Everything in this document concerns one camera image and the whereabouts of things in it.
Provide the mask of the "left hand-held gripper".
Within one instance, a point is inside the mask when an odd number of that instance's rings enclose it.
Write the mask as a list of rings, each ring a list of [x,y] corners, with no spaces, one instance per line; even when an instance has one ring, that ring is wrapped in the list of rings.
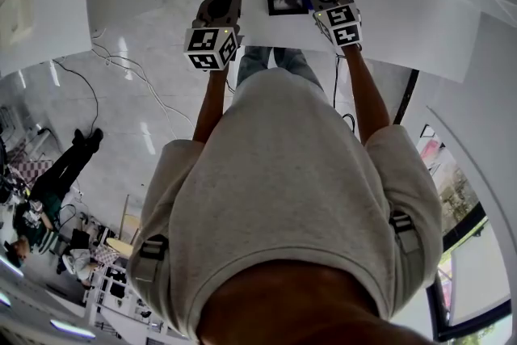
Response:
[[[235,59],[243,36],[237,22],[242,0],[204,0],[185,35],[183,53],[193,69],[222,71]]]

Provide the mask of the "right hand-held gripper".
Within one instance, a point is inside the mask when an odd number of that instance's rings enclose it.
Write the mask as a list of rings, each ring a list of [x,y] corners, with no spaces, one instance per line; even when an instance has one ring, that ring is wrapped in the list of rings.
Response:
[[[363,41],[360,12],[353,0],[310,0],[320,32],[336,50]]]

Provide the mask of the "person's right forearm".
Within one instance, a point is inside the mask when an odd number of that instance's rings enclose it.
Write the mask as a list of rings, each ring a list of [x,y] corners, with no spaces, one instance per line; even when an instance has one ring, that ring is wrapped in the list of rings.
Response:
[[[342,47],[351,78],[356,121],[361,142],[390,125],[389,113],[356,44]]]

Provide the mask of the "person's left forearm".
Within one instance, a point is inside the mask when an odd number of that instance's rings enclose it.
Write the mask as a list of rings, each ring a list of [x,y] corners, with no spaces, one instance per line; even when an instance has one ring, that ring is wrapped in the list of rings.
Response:
[[[225,86],[229,67],[211,71],[204,100],[193,133],[193,141],[206,143],[223,115]]]

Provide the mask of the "person's left leg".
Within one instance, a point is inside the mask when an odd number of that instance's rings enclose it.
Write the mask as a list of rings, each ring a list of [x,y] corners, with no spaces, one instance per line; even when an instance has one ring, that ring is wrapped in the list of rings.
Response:
[[[239,87],[251,75],[268,69],[271,50],[272,47],[264,46],[245,47],[244,55],[238,66],[236,87]]]

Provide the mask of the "white desk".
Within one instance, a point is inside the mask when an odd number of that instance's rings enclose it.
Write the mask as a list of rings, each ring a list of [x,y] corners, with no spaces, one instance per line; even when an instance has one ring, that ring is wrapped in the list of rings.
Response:
[[[0,46],[0,74],[90,49],[86,0],[32,0],[32,29],[21,40]]]

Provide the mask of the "person's grey shirt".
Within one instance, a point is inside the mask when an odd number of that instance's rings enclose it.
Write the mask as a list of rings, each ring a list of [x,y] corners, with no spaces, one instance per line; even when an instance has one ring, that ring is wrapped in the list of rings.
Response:
[[[206,143],[165,145],[149,184],[128,277],[189,339],[224,282],[272,260],[351,274],[384,319],[435,278],[441,205],[407,131],[364,145],[323,91],[272,70],[237,88]]]

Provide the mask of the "white box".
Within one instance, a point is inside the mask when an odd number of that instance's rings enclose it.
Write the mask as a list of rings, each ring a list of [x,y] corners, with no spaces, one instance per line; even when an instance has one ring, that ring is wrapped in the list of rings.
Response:
[[[34,14],[33,0],[9,0],[11,5],[11,22],[9,44],[20,42],[32,31]]]

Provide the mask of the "checked cloth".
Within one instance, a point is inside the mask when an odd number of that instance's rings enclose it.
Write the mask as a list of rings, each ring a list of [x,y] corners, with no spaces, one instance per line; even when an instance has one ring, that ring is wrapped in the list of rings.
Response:
[[[15,168],[24,182],[31,184],[52,165],[53,162],[51,160],[24,161],[19,163]]]

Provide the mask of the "black framed window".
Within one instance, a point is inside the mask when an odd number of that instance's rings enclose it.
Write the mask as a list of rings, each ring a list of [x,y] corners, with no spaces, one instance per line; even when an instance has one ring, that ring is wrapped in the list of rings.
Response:
[[[443,253],[427,289],[435,341],[505,343],[511,291],[497,238],[477,193],[445,142],[426,124],[417,144],[438,191]]]

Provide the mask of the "white metal rack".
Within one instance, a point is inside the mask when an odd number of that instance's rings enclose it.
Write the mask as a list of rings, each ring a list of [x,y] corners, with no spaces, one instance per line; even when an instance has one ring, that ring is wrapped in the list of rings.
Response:
[[[95,271],[84,303],[89,325],[129,345],[172,345],[176,340],[164,321],[128,285],[122,267],[112,265]]]

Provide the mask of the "person's neck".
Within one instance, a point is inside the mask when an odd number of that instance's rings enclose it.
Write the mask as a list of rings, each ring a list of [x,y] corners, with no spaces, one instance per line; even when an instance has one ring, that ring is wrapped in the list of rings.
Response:
[[[435,345],[380,318],[352,275],[296,261],[262,263],[224,282],[196,334],[201,345]]]

